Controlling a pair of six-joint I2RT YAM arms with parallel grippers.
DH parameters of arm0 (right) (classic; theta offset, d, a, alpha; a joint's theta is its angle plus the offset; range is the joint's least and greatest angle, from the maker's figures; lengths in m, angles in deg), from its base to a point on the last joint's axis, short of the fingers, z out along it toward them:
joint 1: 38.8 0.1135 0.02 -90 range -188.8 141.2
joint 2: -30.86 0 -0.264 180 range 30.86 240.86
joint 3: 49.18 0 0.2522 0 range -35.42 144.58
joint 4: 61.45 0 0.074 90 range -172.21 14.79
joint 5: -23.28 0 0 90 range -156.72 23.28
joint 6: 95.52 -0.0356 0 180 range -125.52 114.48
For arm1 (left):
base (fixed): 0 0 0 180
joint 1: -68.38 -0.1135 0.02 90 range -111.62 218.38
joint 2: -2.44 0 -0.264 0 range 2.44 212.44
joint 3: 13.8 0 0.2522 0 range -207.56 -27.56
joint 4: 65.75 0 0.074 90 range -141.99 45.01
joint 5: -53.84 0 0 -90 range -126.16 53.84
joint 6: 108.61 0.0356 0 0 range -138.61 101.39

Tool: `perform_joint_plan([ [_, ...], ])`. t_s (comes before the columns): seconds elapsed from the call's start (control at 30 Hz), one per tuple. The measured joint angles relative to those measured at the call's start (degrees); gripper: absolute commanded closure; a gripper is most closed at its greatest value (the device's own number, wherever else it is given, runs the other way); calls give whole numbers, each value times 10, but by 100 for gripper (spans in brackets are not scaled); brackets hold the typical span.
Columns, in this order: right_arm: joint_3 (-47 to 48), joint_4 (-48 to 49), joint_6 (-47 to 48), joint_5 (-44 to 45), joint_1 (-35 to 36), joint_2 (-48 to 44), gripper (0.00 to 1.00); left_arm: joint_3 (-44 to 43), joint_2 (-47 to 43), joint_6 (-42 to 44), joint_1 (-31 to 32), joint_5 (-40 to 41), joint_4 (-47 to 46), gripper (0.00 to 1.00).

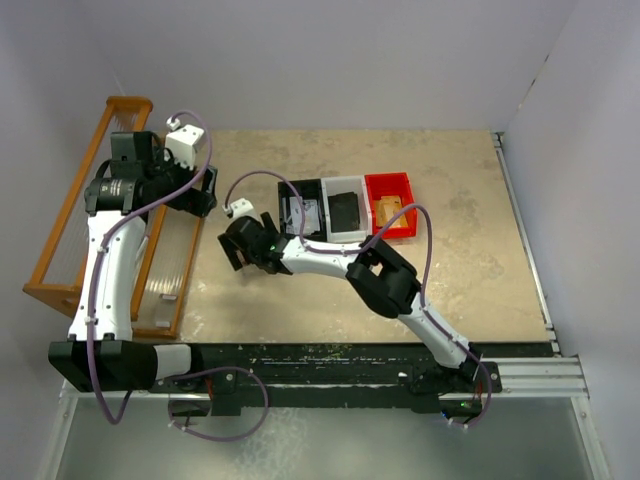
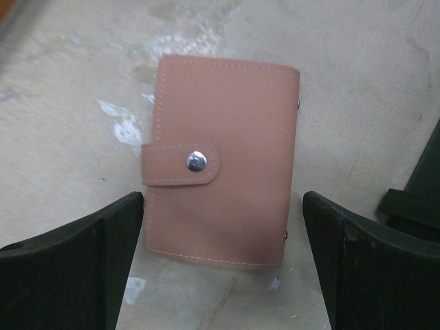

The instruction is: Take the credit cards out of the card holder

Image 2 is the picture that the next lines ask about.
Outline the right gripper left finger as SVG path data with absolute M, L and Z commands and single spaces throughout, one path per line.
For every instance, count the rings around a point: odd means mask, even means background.
M 131 192 L 1 248 L 1 328 L 115 329 L 143 214 Z

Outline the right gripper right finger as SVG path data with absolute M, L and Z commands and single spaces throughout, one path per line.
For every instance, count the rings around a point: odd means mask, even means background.
M 302 213 L 332 329 L 438 329 L 439 245 L 314 191 Z

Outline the pink leather card holder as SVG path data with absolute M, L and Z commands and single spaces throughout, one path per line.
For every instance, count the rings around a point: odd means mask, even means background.
M 189 263 L 265 270 L 285 255 L 300 72 L 164 56 L 142 147 L 144 247 Z

